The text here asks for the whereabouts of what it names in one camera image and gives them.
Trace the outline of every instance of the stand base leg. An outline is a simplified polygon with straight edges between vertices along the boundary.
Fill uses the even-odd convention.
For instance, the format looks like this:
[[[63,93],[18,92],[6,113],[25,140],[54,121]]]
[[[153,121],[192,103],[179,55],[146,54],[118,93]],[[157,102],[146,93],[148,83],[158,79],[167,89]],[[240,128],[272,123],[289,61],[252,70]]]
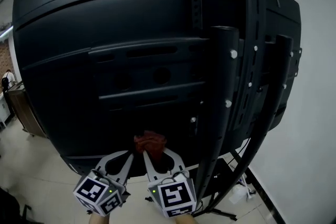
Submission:
[[[222,212],[222,211],[220,211],[216,208],[212,209],[209,213],[214,213],[216,215],[220,215],[220,216],[223,216],[223,217],[228,217],[228,218],[230,218],[234,221],[237,221],[237,218],[236,218],[237,216],[236,215]]]

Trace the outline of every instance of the white bolt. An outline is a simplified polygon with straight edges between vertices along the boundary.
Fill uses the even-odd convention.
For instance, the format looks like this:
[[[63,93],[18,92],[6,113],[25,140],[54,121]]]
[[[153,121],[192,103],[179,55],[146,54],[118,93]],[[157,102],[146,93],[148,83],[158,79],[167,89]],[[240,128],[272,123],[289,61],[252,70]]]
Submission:
[[[230,100],[225,100],[225,106],[227,108],[231,107],[232,106],[232,102]]]
[[[235,50],[231,50],[230,51],[230,56],[231,56],[232,59],[236,59],[237,56],[238,56],[238,52],[235,51]]]

